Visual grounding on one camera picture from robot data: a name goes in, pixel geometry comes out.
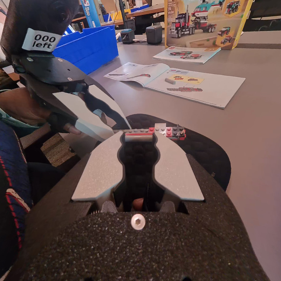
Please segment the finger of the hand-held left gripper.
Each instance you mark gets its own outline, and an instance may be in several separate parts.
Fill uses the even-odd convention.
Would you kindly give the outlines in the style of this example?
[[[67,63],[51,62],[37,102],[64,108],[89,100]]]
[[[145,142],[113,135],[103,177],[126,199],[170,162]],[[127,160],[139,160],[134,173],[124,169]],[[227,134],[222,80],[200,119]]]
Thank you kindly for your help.
[[[90,85],[87,90],[87,107],[94,112],[99,109],[114,120],[121,129],[131,129],[128,120],[119,105],[96,85]]]
[[[53,93],[53,95],[75,114],[77,117],[76,129],[100,142],[114,135],[111,127],[106,125],[98,115],[91,112],[80,97],[65,92]]]

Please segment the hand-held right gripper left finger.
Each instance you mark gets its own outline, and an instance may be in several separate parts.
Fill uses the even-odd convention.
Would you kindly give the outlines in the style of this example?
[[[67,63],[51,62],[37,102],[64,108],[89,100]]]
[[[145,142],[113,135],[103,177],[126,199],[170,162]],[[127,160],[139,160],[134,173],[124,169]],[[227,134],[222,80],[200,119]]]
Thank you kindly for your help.
[[[124,140],[124,132],[117,132],[91,152],[72,201],[95,202],[98,209],[104,202],[111,201],[117,210],[124,209],[125,166],[119,156]]]

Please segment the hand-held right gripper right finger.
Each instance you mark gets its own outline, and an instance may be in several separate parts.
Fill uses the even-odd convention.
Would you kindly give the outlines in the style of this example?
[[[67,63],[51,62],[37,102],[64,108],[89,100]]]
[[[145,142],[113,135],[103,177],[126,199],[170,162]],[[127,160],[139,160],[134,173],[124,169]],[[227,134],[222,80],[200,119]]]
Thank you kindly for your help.
[[[163,190],[161,208],[172,202],[175,209],[180,202],[203,202],[205,200],[186,153],[175,142],[161,133],[154,133],[158,159],[153,166],[153,181]]]

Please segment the long grey lego chassis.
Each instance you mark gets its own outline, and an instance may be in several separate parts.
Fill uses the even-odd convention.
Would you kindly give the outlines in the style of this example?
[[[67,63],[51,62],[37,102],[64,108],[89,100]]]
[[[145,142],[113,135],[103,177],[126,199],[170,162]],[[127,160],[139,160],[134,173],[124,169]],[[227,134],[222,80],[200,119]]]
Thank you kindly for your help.
[[[152,142],[153,134],[159,132],[163,136],[173,141],[185,140],[186,131],[184,127],[177,126],[166,126],[166,123],[155,123],[153,127],[147,129],[124,129],[124,130],[113,130],[117,132],[123,132],[125,134],[125,142]]]

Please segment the blue plastic bin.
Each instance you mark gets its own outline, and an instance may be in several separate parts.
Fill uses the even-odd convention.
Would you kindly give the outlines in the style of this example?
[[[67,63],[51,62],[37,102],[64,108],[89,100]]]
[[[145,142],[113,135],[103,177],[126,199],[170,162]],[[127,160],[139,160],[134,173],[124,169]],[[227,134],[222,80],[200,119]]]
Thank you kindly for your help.
[[[65,35],[53,55],[90,74],[119,56],[115,26],[86,28],[81,33],[76,31]]]

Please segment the person's left forearm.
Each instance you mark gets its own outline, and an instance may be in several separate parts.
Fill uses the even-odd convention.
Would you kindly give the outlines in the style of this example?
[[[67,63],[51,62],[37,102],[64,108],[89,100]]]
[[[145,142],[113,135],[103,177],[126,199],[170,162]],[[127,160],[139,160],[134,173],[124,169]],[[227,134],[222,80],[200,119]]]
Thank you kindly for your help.
[[[11,117],[8,115],[4,110],[0,108],[0,119],[4,123],[10,125],[16,131],[22,132],[24,135],[31,134],[36,129],[42,128],[43,124],[32,126],[30,124],[24,123],[22,121],[17,120],[16,118]]]

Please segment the lego set box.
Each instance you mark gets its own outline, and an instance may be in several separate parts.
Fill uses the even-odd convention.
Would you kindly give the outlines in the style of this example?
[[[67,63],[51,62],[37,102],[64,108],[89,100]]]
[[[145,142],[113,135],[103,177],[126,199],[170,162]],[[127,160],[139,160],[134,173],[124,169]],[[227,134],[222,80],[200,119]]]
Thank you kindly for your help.
[[[165,46],[234,49],[253,0],[165,0]]]

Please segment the person's left hand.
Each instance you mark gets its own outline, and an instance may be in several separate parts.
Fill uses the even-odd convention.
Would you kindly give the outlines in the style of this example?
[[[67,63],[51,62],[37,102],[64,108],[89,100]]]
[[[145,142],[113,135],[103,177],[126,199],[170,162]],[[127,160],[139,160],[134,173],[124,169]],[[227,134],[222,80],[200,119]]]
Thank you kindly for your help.
[[[2,90],[0,93],[0,107],[11,117],[32,126],[46,124],[53,113],[51,110],[41,107],[25,87]],[[1,138],[13,133],[19,138],[27,136],[1,121]]]

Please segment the black textured mat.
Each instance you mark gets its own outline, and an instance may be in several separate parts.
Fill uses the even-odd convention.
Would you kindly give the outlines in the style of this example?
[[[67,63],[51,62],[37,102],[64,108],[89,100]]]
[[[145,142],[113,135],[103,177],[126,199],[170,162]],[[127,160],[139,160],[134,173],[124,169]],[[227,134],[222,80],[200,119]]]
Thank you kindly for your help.
[[[155,123],[166,123],[167,126],[176,126],[176,123],[166,121],[148,114],[132,114],[126,117],[131,128],[149,128]],[[217,181],[226,191],[230,176],[231,163],[227,153],[216,142],[208,137],[185,128],[185,140],[175,141],[186,154],[193,158]]]

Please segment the tall blue box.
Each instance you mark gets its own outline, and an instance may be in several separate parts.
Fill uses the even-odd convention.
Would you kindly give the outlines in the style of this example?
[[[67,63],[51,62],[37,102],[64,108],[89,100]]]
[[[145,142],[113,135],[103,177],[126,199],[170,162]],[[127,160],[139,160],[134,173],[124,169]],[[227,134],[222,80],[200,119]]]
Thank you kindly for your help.
[[[96,24],[94,21],[94,16],[95,16],[94,1],[93,0],[80,0],[80,3],[82,5],[82,8],[83,8],[83,11],[84,11],[84,14],[85,14],[89,27],[95,28]]]

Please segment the dark grey cube device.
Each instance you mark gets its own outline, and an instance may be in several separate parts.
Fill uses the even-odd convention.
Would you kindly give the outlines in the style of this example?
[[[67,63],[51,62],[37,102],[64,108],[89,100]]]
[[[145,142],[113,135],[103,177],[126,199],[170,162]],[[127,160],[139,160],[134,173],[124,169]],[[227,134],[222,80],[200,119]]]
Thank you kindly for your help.
[[[146,28],[146,42],[150,45],[156,45],[162,42],[161,25],[154,25]]]

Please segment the person's printed black shirt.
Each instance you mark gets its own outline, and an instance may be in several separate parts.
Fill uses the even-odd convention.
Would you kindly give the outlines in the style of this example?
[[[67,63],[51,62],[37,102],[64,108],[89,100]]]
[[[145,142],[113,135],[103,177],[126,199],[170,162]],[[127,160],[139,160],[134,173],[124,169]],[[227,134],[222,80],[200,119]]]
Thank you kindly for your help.
[[[33,206],[27,163],[13,129],[0,125],[0,271],[6,274],[25,239],[25,217]]]

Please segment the open instruction booklet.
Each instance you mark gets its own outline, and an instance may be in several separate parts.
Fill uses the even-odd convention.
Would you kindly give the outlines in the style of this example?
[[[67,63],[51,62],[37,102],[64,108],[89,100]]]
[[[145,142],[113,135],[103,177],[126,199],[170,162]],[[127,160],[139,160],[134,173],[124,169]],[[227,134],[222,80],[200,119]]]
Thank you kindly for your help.
[[[220,109],[227,106],[245,81],[241,77],[171,68],[163,63],[141,65],[132,62],[104,77],[120,82],[136,82],[149,90]],[[174,79],[176,84],[165,82],[165,78]]]

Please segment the car cover instruction booklet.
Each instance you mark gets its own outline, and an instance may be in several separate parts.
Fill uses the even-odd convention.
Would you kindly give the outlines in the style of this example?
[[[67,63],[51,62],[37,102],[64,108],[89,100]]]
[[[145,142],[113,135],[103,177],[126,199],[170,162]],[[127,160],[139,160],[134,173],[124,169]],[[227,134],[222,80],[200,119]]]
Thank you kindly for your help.
[[[189,48],[189,47],[168,47],[164,51],[153,56],[154,59],[168,61],[192,62],[204,64],[221,50],[220,47]]]

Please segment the black tripod pole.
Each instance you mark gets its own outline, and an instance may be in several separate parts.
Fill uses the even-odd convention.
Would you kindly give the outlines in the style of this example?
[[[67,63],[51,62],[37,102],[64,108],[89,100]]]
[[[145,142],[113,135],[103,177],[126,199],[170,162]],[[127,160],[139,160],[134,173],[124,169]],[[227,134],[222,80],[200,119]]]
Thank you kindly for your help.
[[[127,25],[126,25],[126,15],[125,15],[124,4],[123,4],[122,0],[119,0],[118,2],[119,2],[119,8],[120,8],[121,16],[122,16],[122,20],[123,20],[124,29],[126,29]]]

